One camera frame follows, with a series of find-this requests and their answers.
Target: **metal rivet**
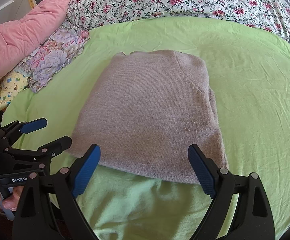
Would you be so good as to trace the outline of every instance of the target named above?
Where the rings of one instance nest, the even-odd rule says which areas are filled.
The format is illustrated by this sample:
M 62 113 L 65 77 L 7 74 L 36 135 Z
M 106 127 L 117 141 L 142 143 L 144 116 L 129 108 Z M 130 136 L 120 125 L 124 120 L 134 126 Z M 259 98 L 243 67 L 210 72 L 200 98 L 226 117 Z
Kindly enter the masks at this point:
M 226 175 L 228 173 L 228 170 L 226 168 L 220 168 L 220 173 Z
M 69 172 L 69 168 L 67 168 L 67 167 L 63 167 L 63 168 L 60 169 L 59 172 L 60 172 L 61 174 L 66 174 L 67 172 Z
M 35 179 L 36 176 L 37 176 L 37 173 L 35 173 L 35 172 L 32 172 L 31 174 L 29 174 L 29 177 L 30 177 L 31 179 Z
M 253 172 L 253 173 L 251 174 L 251 176 L 252 176 L 253 179 L 258 179 L 258 174 L 255 173 L 255 172 Z

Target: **pink pillow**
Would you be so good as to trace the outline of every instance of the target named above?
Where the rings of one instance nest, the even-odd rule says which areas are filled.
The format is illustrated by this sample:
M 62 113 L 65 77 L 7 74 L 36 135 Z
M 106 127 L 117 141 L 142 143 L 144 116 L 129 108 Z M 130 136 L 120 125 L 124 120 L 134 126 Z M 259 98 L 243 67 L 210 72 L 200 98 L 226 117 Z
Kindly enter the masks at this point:
M 19 21 L 0 25 L 0 79 L 65 20 L 70 0 L 43 0 Z

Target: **blanket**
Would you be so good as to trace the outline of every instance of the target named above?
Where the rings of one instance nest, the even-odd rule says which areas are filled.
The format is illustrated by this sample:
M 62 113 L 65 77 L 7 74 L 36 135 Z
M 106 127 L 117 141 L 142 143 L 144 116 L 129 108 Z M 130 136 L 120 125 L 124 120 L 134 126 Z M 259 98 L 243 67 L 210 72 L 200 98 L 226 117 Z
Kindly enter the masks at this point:
M 90 31 L 83 53 L 47 87 L 22 91 L 2 125 L 46 118 L 46 128 L 13 147 L 37 150 L 71 136 L 79 113 L 111 58 L 123 51 L 171 49 L 203 59 L 232 174 L 257 172 L 269 198 L 276 239 L 290 226 L 290 44 L 273 33 L 230 21 L 162 17 L 106 25 Z M 51 174 L 75 157 L 52 159 Z M 235 212 L 233 201 L 221 234 Z M 57 202 L 51 194 L 53 203 Z M 210 197 L 197 184 L 152 179 L 98 165 L 77 203 L 101 240 L 189 240 Z
M 82 53 L 88 40 L 88 31 L 83 31 L 65 20 L 43 44 L 25 57 L 14 71 L 27 77 L 29 87 L 37 93 L 47 85 L 55 73 Z
M 287 0 L 71 0 L 67 17 L 84 30 L 166 16 L 228 20 L 260 28 L 290 43 Z

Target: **textured blue pad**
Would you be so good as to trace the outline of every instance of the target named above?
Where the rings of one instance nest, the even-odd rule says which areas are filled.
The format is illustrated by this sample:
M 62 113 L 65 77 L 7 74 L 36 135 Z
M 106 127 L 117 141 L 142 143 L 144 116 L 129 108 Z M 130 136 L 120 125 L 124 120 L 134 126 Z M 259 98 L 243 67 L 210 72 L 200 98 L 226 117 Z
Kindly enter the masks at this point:
M 188 148 L 188 160 L 192 165 L 204 193 L 214 198 L 216 196 L 214 178 L 193 146 Z
M 46 127 L 47 120 L 45 118 L 37 119 L 28 123 L 24 123 L 23 127 L 20 129 L 21 133 L 31 133 L 33 131 L 39 130 Z
M 101 149 L 97 145 L 92 149 L 92 153 L 89 155 L 88 159 L 85 161 L 82 168 L 77 173 L 74 180 L 74 188 L 72 189 L 72 195 L 77 198 L 78 195 L 83 194 L 89 180 L 91 179 L 98 162 L 101 158 Z

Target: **folded sweater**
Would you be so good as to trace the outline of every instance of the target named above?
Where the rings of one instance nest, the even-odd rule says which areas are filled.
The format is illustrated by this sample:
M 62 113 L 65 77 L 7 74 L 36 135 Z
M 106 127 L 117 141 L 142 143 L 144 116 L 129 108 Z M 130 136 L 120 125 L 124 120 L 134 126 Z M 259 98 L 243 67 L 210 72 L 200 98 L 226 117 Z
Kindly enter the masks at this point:
M 82 156 L 92 143 L 101 165 L 151 178 L 198 183 L 191 144 L 227 167 L 205 62 L 171 50 L 116 54 L 80 112 L 69 152 Z

